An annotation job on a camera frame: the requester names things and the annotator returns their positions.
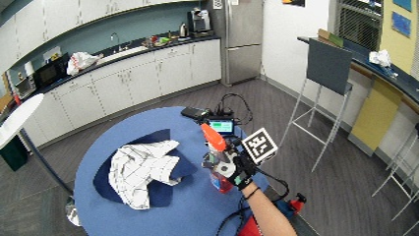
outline plastic bag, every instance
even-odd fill
[[[86,52],[74,52],[68,61],[66,74],[74,76],[82,69],[88,68],[100,56],[92,56]]]

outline trash can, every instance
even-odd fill
[[[9,144],[0,149],[0,155],[13,171],[18,170],[18,168],[26,163],[26,148],[17,136],[14,136]]]

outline gray floor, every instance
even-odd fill
[[[242,94],[253,110],[254,120],[242,127],[245,132],[251,134],[264,127],[278,144],[295,98],[263,81],[251,81],[231,88],[222,85],[203,88],[142,110],[175,105],[214,108],[227,92]],[[231,98],[226,104],[237,112],[235,117],[245,116],[239,99]],[[70,185],[90,144],[116,123],[139,111],[94,126],[41,150],[53,169]],[[330,122],[320,116],[314,118],[312,129],[326,135]],[[304,132],[291,128],[278,155],[262,167],[288,182],[288,198],[296,193],[306,195],[307,203],[300,215],[320,235],[402,235],[419,219],[417,206],[411,205],[391,221],[407,198],[392,182],[371,198],[387,175],[384,164],[376,156],[367,157],[347,141],[347,136],[340,130],[314,173],[310,173],[320,145]],[[36,159],[30,157],[17,172],[1,159],[0,177],[0,235],[85,235],[84,229],[73,226],[65,218],[66,194],[54,187]],[[271,182],[271,185],[276,191],[282,190],[276,183]],[[419,226],[411,235],[419,235]]]

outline human arm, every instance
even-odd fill
[[[241,190],[245,198],[249,198],[257,188],[258,186],[254,182],[251,182]],[[251,208],[263,236],[296,235],[287,218],[261,190],[254,192],[251,197],[247,199],[247,204]]]

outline stainless steel refrigerator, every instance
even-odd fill
[[[221,82],[230,86],[259,76],[263,0],[209,0],[205,9],[221,37]]]

